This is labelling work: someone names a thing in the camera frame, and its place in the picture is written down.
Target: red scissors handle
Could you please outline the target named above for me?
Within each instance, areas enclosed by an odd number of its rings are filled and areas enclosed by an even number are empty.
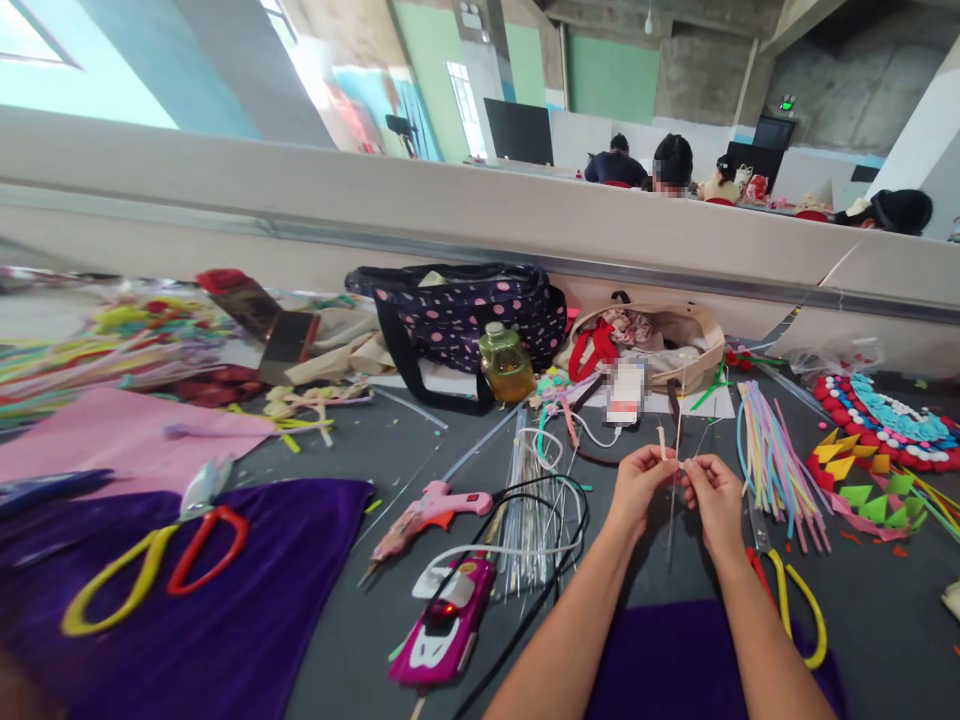
[[[194,561],[196,561],[200,551],[203,550],[203,546],[210,536],[210,533],[213,532],[213,526],[221,519],[233,525],[237,531],[236,537],[233,539],[233,545],[230,546],[226,555],[220,559],[220,562],[206,575],[194,580],[189,585],[184,585],[187,576],[190,574],[190,570],[193,568]],[[167,583],[167,592],[171,595],[182,597],[183,595],[189,595],[201,585],[206,585],[213,580],[213,578],[223,572],[224,568],[233,562],[234,558],[240,554],[240,550],[243,549],[244,544],[247,542],[247,532],[249,530],[250,523],[226,505],[220,505],[204,515],[203,524],[200,525],[197,534],[193,536],[193,540],[190,541],[190,545],[180,558],[180,562],[178,562],[177,567],[174,568],[173,575],[170,576],[170,582]]]
[[[767,591],[767,595],[770,596],[770,602],[773,603],[773,607],[777,607],[777,601],[773,597],[773,592],[770,590],[770,585],[767,583],[767,575],[763,572],[763,565],[760,564],[760,555],[754,552],[753,548],[747,548],[747,557],[750,559],[750,564],[753,565],[754,571],[757,573],[757,577],[760,578],[760,584],[763,585],[763,589]]]

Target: person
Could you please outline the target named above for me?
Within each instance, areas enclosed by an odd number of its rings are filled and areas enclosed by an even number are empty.
[[[858,198],[833,216],[835,225],[877,228],[901,235],[921,235],[933,216],[933,200],[923,190],[881,190],[868,201]]]
[[[670,133],[653,155],[653,190],[661,195],[683,197],[693,174],[693,150],[682,135]]]
[[[697,187],[697,199],[720,198],[736,203],[740,199],[740,188],[734,182],[736,177],[737,171],[733,169],[733,159],[729,155],[721,155],[717,159],[717,171]]]
[[[647,177],[647,171],[630,157],[630,144],[623,133],[617,133],[610,141],[610,152],[593,155],[583,176],[588,182],[614,181],[626,183],[630,187],[640,187]]]
[[[586,712],[631,555],[647,528],[654,491],[681,468],[648,445],[620,463],[606,522],[566,592],[500,686],[484,718],[580,720]],[[716,455],[682,465],[684,500],[699,506],[717,570],[751,720],[835,720],[747,559],[740,480]],[[644,717],[637,697],[636,717]]]

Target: plastic bottle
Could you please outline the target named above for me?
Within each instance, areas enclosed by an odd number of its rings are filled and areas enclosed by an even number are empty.
[[[480,338],[480,367],[498,402],[523,402],[537,389],[530,356],[520,336],[503,323],[487,323]]]
[[[242,270],[224,268],[197,275],[204,292],[227,315],[261,342],[267,341],[273,321],[283,308]]]

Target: green wall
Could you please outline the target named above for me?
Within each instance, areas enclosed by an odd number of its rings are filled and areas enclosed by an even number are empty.
[[[460,111],[446,66],[448,61],[464,61],[457,21],[450,10],[404,2],[395,5],[400,32],[440,152],[446,162],[460,163],[470,155],[470,148],[463,134]]]
[[[571,32],[567,43],[570,110],[653,124],[660,53]]]
[[[546,107],[547,86],[543,79],[540,31],[507,23],[507,46],[510,48],[510,69],[517,102]]]

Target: yellow scissors handle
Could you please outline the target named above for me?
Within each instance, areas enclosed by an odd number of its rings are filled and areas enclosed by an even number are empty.
[[[780,619],[783,620],[783,628],[787,631],[787,635],[791,640],[793,640],[793,629],[790,627],[790,604],[787,599],[787,573],[789,573],[790,577],[797,584],[797,587],[800,588],[800,592],[803,593],[804,598],[806,598],[807,603],[810,605],[810,610],[813,612],[813,619],[817,623],[817,647],[813,651],[813,655],[804,658],[803,662],[806,663],[808,669],[816,670],[823,665],[823,661],[827,657],[827,625],[823,621],[820,604],[817,602],[816,597],[814,597],[810,587],[803,581],[803,578],[800,577],[800,574],[793,569],[793,565],[787,565],[786,568],[784,568],[780,554],[776,550],[771,550],[767,553],[767,556],[773,561],[774,566],[777,568],[777,592],[780,596]]]
[[[100,574],[95,576],[90,582],[84,585],[83,589],[77,593],[77,596],[70,601],[66,612],[63,614],[63,621],[60,623],[60,629],[68,637],[82,637],[84,635],[93,635],[112,628],[121,620],[132,613],[153,585],[160,570],[160,560],[167,549],[167,542],[177,531],[178,525],[168,525],[159,530],[152,530],[140,542],[127,550],[122,557],[117,558],[107,565]],[[93,599],[93,596],[110,581],[120,570],[129,565],[144,550],[147,555],[143,560],[143,566],[140,568],[140,574],[133,584],[130,595],[124,601],[123,605],[110,617],[97,623],[88,623],[84,618],[87,606]]]

